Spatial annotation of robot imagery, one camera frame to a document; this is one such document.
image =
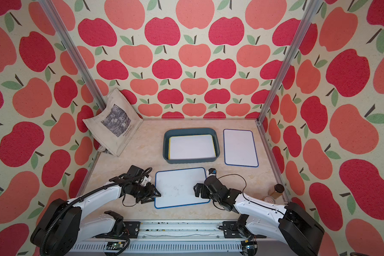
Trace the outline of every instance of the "table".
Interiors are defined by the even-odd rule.
[[[220,147],[220,156],[216,161],[209,163],[169,164],[164,160],[162,157],[162,147],[163,136],[166,131],[179,128],[203,127],[212,128],[216,131]],[[258,167],[228,166],[225,164],[223,149],[224,129],[250,130],[253,132],[257,158],[259,160]],[[148,167],[153,167],[153,171],[150,173],[153,184],[155,184],[155,173],[164,170],[203,167],[206,170],[216,168],[218,177],[232,173],[240,174],[247,182],[244,192],[259,199],[267,195],[269,188],[276,184],[276,179],[263,147],[255,120],[144,120],[119,157],[105,153],[100,155],[84,189],[84,193],[101,187],[110,178],[126,173],[131,165],[138,166],[144,170]],[[236,175],[224,177],[220,181],[228,188],[238,190],[244,188],[243,179]],[[128,195],[125,199],[126,205],[133,205],[134,202],[135,199],[132,196]],[[106,203],[89,216],[96,217],[108,210],[121,214],[125,220],[235,220],[239,217],[235,212],[216,209],[212,203],[156,209],[154,203],[139,203],[133,207],[124,207],[122,199]]]

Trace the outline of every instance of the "pink apple print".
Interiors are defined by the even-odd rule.
[[[114,29],[105,20],[83,19],[78,24],[78,34],[81,39],[90,46],[114,46],[117,43],[117,35]]]

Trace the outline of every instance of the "whiteboard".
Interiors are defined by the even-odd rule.
[[[172,136],[168,159],[204,159],[216,157],[212,135]]]
[[[258,167],[255,140],[252,131],[223,130],[225,164]]]
[[[204,168],[160,171],[155,175],[155,187],[161,197],[155,198],[156,208],[208,203],[209,199],[195,197],[193,187],[206,179]]]

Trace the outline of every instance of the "apple stem print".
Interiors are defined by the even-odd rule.
[[[321,17],[324,18],[326,16],[326,12],[327,12],[327,3],[326,2],[322,2],[322,4],[320,5],[316,14],[318,14],[320,11],[321,11],[321,13],[320,13]]]
[[[6,24],[6,28],[7,28],[7,31],[8,32],[12,32],[13,29],[14,29],[14,21],[19,24],[20,26],[22,26],[20,24],[20,22],[14,17],[14,15],[9,12],[9,13],[6,13],[6,15],[4,16],[4,23]]]
[[[90,11],[90,8],[88,8],[86,0],[76,0],[74,3],[74,11],[75,12],[81,11],[83,9],[84,5],[85,5],[86,9],[88,11]]]
[[[162,11],[161,3],[159,2],[159,0],[149,0],[147,11],[153,10],[156,7],[156,4],[158,4],[159,10]]]

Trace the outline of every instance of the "small jar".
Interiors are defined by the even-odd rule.
[[[285,187],[282,184],[276,184],[269,190],[269,196],[277,199],[283,194],[284,191]]]
[[[263,201],[267,202],[267,203],[270,203],[270,204],[275,204],[276,201],[274,200],[273,197],[269,196],[269,195],[266,195],[263,197]]]

